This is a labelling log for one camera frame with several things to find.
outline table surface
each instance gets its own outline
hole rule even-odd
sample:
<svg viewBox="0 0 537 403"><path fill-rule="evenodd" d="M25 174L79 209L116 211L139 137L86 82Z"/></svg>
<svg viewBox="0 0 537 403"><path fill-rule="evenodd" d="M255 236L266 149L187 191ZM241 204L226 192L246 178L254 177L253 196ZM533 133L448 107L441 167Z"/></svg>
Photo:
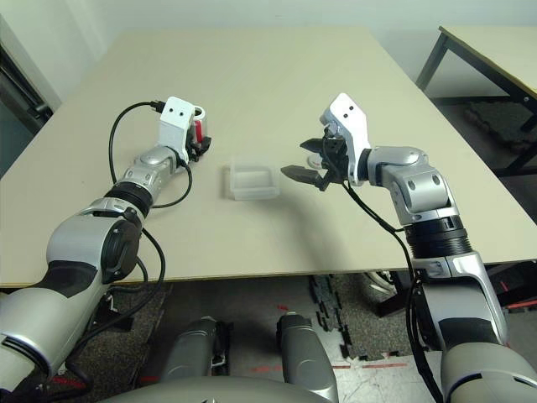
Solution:
<svg viewBox="0 0 537 403"><path fill-rule="evenodd" d="M170 95L206 109L213 141L192 164L190 195L146 221L164 249L167 279L403 269L400 247L340 186L321 193L281 175L276 199L230 197L232 157L305 165L299 143L322 135L318 118L339 92L367 114L371 144L427 151L485 262L535 258L537 227L366 29L164 30L120 37L2 178L0 284L40 280L55 227L111 186L107 141L116 116ZM117 172L155 143L158 125L149 108L124 118ZM178 175L158 202L186 183ZM397 222L386 190L358 191ZM146 239L140 256L156 278L158 256ZM126 280L140 279L135 270Z"/></svg>
<svg viewBox="0 0 537 403"><path fill-rule="evenodd" d="M537 97L537 27L442 26L440 31Z"/></svg>

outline robotic arm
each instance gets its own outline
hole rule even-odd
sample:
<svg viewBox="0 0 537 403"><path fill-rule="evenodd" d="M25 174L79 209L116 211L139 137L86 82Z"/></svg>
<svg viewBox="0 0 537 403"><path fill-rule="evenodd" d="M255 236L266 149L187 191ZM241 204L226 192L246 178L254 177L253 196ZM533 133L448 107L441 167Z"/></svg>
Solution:
<svg viewBox="0 0 537 403"><path fill-rule="evenodd" d="M334 100L321 122L325 137L301 146L321 156L326 174L296 165L282 172L321 191L344 181L351 193L350 185L365 181L388 189L414 257L410 300L420 335L443 352L443 399L535 401L537 374L506 347L506 322L483 262L470 245L446 180L429 165L427 154L410 147L371 148L365 114L347 94Z"/></svg>
<svg viewBox="0 0 537 403"><path fill-rule="evenodd" d="M11 392L38 369L56 374L88 328L113 281L137 261L143 222L161 190L211 139L196 133L200 107L170 97L151 102L161 112L159 142L137 157L113 188L66 219L50 237L44 278L0 303L0 393Z"/></svg>

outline cable connector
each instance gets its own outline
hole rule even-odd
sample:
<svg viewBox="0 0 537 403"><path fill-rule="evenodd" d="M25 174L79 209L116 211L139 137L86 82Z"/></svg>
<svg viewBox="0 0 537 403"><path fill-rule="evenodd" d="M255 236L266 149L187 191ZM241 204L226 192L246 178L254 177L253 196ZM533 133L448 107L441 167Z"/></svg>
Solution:
<svg viewBox="0 0 537 403"><path fill-rule="evenodd" d="M158 113L162 113L162 111L164 111L165 105L166 102L163 101L151 101L151 107Z"/></svg>

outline black cable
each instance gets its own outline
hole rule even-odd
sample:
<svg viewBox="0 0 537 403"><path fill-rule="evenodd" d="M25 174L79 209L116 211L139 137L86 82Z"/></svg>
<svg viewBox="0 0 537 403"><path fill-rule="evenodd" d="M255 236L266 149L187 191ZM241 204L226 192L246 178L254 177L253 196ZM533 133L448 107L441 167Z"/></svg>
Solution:
<svg viewBox="0 0 537 403"><path fill-rule="evenodd" d="M77 355L81 352L81 350L87 345L87 343L95 337L97 334L104 332L109 327L113 326L114 324L122 321L126 317L132 316L134 313L142 309L143 306L145 306L151 298L154 297L154 295L160 290L160 287L162 286L164 282L164 274L166 273L166 258L164 256L164 252L162 248L160 248L159 243L153 236L148 232L147 229L142 228L143 234L149 239L149 241L153 244L155 249L157 250L157 253L159 254L160 258L160 273L159 278L157 279L157 282L153 289L143 298L137 305L133 306L129 310L125 311L123 314L115 317L114 319L102 324L99 327L96 327L90 331L88 331L73 347L70 356L65 361L65 366L68 370L70 370L73 374L75 374L82 382L85 384L84 388L80 389L72 389L72 390L65 390L58 393L55 393L53 395L48 396L45 401L56 401L56 400L63 400L63 399L70 399L73 397L78 397L81 395L84 395L88 393L91 388L93 387L93 379L86 375L74 362L73 359L77 357ZM140 266L140 269L147 275L147 270L145 269L145 265L143 264L142 260L140 258L137 258L137 263Z"/></svg>
<svg viewBox="0 0 537 403"><path fill-rule="evenodd" d="M110 137L108 139L108 165L110 167L110 176L112 177L112 183L114 184L117 182L117 177L116 177L116 169L114 168L113 147L114 147L114 139L116 137L117 126L119 122L121 121L121 119L127 113L129 113L130 111L132 111L133 109L137 107L143 107L143 106L154 107L157 112L162 112L164 103L161 101L134 103L130 107L126 107L121 113L119 113L119 115L117 115L117 118L114 124L112 125L112 130L110 130ZM190 193L190 189L192 188L192 172L190 171L190 167L184 161L180 160L179 163L181 164L182 167L185 168L186 173L188 174L188 187L186 188L185 193L183 194L183 196L181 196L179 199L175 201L172 201L166 204L155 205L155 206L152 206L151 208L166 208L166 207L175 206L176 204L182 202Z"/></svg>
<svg viewBox="0 0 537 403"><path fill-rule="evenodd" d="M183 196L181 196L179 199L177 199L175 201L172 201L170 203L159 204L159 205L156 205L156 206L152 206L151 208L172 207L172 206L175 206L176 204L182 202L188 196L188 194L190 193L190 189L192 189L192 171L190 170L190 167L188 166L188 164L181 164L181 166L183 168L185 168L186 173L188 174L188 187L186 188L186 191L183 194Z"/></svg>
<svg viewBox="0 0 537 403"><path fill-rule="evenodd" d="M116 128L119 124L119 121L125 116L127 113L132 111L136 107L143 107L148 106L152 107L154 105L153 102L138 102L134 103L130 107L126 107L123 112L121 112L119 115L117 115L116 121L112 125L112 130L110 131L110 138L108 139L108 165L110 167L110 176L112 177L112 183L117 182L116 178L116 171L114 169L114 158L113 158L113 147L114 147L114 137L116 135Z"/></svg>
<svg viewBox="0 0 537 403"><path fill-rule="evenodd" d="M341 178L341 173L337 169L337 167L332 163L330 160L330 157L328 157L326 153L326 146L325 146L326 138L323 138L322 141L322 150L324 153L324 156L326 157L326 160L328 161L328 164L330 167L336 172L338 175L338 178ZM392 227L389 223L384 221L371 207L369 207L361 198L360 196L351 188L350 182L347 180L348 185L345 185L344 181L341 181L341 185L345 189L345 191L349 194L349 196L360 206L365 213L370 216L373 220L375 220L378 225L380 225L383 229L385 229L388 233L390 233L404 253L404 258L406 260L406 264L409 269L409 276L412 280L411 286L409 288L409 292L407 295L407 301L405 306L405 321L406 321L406 329L409 337L409 343L410 348L412 349L412 354L414 355L414 361L416 362L416 368L418 369L418 372L420 373L423 381L425 382L425 385L427 386L427 389L429 390L430 394L432 395L433 399L436 403L442 403L443 397L440 389L438 388L438 385L435 382L435 378L430 370L429 363L427 362L427 358L425 356L425 352L421 346L420 338L419 338L419 332L418 332L418 323L417 323L417 316L415 315L415 305L414 305L414 289L418 284L418 277L416 276L416 273L414 272L414 268L412 267L412 260L410 259L409 250L407 249L404 242L401 240L401 238L397 235L398 232L404 231L404 228L396 229Z"/></svg>
<svg viewBox="0 0 537 403"><path fill-rule="evenodd" d="M421 375L427 389L432 395L436 403L442 403L444 401L442 393L438 388L438 385L435 382L435 377L433 376L430 366L427 362L424 349L420 343L420 336L418 332L418 321L415 313L415 303L414 303L414 290L419 284L419 280L414 278L412 284L409 288L409 293L407 295L406 304L404 307L405 311L405 320L406 320L406 330L409 336L410 348L412 349L412 355L414 355L414 361L416 362L416 368L418 373Z"/></svg>
<svg viewBox="0 0 537 403"><path fill-rule="evenodd" d="M164 256L164 252L162 251L162 248L160 248L159 243L157 242L157 240L155 238L153 238L153 236L148 232L148 230L145 229L145 228L142 228L142 232L147 237L147 239L153 244L154 248L157 250L157 253L159 254L159 257L160 257L159 279L157 280L156 284L151 289L151 291L137 305L133 306L132 308L128 309L127 311L125 311L121 315L113 318L112 320L110 320L110 321L108 321L106 323L103 323L101 326L95 327L94 329L92 329L88 333L86 333L78 341L78 343L75 345L75 347L73 348L73 351L72 351L73 354L76 354L79 351L79 349L84 348L84 346L87 344L87 342L91 338L93 338L97 334L99 334L100 332L103 332L103 331L107 330L109 327L111 327L111 326L115 325L116 323L122 321L126 317L130 317L134 313L138 312L160 290L160 287L162 286L162 283L164 282L164 274L166 273L166 258Z"/></svg>
<svg viewBox="0 0 537 403"><path fill-rule="evenodd" d="M148 270L145 267L145 264L143 264L143 261L137 256L136 257L136 264L142 271L143 276L143 282L138 287L126 287L121 285L114 285L108 289L108 292L126 292L128 294L133 294L135 292L140 292L141 290L145 290L145 287L148 284Z"/></svg>
<svg viewBox="0 0 537 403"><path fill-rule="evenodd" d="M394 228L392 227L389 223L387 223L386 221L384 221L370 206L368 206L361 198L360 196L351 188L351 184L349 183L348 186L345 186L345 183L344 183L344 180L342 179L341 177L341 172L339 171L339 169L336 167L336 165L332 162L330 156L328 155L328 153L326 152L326 136L323 137L322 139L322 142L321 142L321 145L322 145L322 153L323 153L323 157L326 159L326 161L328 162L328 165L332 168L332 170L334 172L336 172L336 175L337 175L337 179L338 180L341 180L341 183L343 184L343 188L347 191L347 193L352 197L352 199L358 204L358 206L360 206L363 211L366 212L366 214L368 216L370 216L373 220L375 220L376 222L378 222L378 224L384 228L386 231L390 232L390 233L398 233L398 232L401 232L401 231L404 231L404 228Z"/></svg>

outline clear plastic container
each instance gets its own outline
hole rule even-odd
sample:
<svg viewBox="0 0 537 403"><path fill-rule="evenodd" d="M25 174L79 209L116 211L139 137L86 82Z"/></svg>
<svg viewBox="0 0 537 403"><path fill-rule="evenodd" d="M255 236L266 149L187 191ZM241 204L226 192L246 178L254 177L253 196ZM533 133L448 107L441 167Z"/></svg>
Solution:
<svg viewBox="0 0 537 403"><path fill-rule="evenodd" d="M256 160L232 160L230 188L235 200L272 199L279 195L279 171Z"/></svg>

